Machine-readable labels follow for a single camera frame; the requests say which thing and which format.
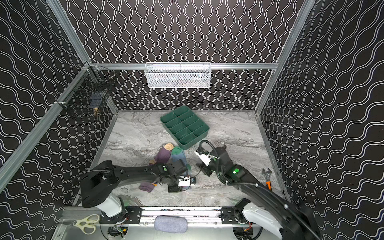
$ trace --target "orange wrench handle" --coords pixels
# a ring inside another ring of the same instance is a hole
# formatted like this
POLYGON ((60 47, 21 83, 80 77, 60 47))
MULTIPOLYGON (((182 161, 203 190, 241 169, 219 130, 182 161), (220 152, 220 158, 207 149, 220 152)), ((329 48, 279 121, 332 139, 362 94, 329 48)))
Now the orange wrench handle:
POLYGON ((267 181, 266 185, 268 186, 268 189, 272 191, 271 181, 267 181))

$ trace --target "purple sock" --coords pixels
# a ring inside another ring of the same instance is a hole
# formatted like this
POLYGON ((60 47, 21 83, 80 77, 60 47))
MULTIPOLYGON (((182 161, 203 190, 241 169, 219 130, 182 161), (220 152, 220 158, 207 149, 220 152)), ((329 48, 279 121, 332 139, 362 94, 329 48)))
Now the purple sock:
MULTIPOLYGON (((165 164, 168 162, 171 154, 171 150, 173 149, 173 145, 171 143, 166 144, 164 147, 160 148, 160 151, 155 157, 155 162, 159 162, 162 164, 165 164)), ((150 182, 142 182, 139 186, 139 189, 142 191, 151 192, 155 188, 155 185, 153 185, 150 182)))
POLYGON ((155 161, 165 164, 168 162, 170 158, 171 151, 166 149, 165 147, 162 147, 159 151, 159 153, 155 157, 155 161))
POLYGON ((142 182, 139 186, 139 189, 142 191, 151 192, 155 188, 155 185, 153 185, 150 182, 142 182))

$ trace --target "wire mesh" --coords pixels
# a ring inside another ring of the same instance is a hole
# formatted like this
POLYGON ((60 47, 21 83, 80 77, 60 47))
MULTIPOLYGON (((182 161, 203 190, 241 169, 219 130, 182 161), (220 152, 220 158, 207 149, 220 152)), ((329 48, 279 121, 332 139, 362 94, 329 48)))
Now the wire mesh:
POLYGON ((61 106, 76 120, 99 120, 115 83, 116 74, 104 67, 93 66, 84 75, 61 106))
POLYGON ((209 88, 211 63, 155 63, 144 69, 150 88, 209 88))

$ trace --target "adjustable wrench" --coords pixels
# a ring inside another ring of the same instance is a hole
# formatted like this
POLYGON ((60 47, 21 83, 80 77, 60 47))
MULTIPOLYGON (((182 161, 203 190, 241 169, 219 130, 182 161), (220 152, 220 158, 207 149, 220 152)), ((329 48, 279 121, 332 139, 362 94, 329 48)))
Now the adjustable wrench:
POLYGON ((269 190, 272 191, 271 180, 269 179, 272 171, 269 168, 263 168, 262 173, 265 176, 265 184, 268 186, 269 190))

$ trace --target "scissors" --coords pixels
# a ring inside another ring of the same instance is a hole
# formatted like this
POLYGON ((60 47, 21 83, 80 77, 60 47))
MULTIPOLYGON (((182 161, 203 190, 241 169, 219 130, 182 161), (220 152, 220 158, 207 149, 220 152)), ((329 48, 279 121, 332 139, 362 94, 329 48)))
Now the scissors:
POLYGON ((94 224, 98 223, 99 220, 100 220, 100 216, 98 214, 91 214, 88 217, 85 217, 83 219, 75 220, 75 221, 66 221, 66 222, 63 222, 63 224, 73 225, 75 227, 78 227, 82 230, 83 233, 89 235, 89 234, 93 234, 96 231, 96 226, 94 224), (86 228, 91 228, 92 232, 86 232, 85 231, 86 228))

